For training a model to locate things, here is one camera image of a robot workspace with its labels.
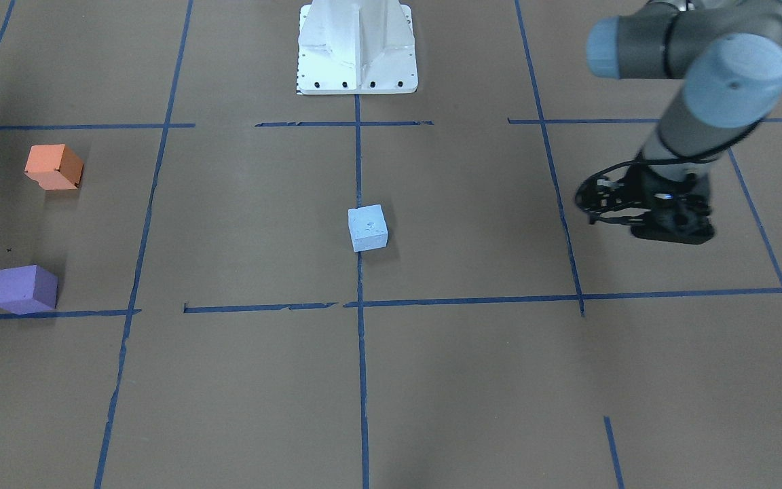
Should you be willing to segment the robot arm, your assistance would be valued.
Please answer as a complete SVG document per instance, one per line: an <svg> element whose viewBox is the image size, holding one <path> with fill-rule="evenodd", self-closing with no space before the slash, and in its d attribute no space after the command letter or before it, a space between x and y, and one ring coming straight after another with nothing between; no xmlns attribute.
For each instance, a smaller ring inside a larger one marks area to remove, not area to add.
<svg viewBox="0 0 782 489"><path fill-rule="evenodd" d="M700 245L715 236L709 170L782 97L782 1L648 1L596 22L586 41L596 77L682 81L635 157L575 192L590 225Z"/></svg>

